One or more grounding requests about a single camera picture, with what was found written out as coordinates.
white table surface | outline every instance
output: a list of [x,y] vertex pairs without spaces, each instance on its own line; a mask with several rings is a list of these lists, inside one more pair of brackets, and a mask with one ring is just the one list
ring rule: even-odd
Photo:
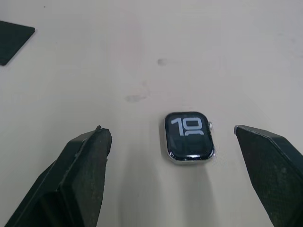
[[[233,128],[303,151],[303,1],[2,0],[0,20],[36,28],[0,67],[0,226],[100,124],[113,146],[99,227],[272,227]],[[174,111],[213,122],[211,162],[163,159]]]

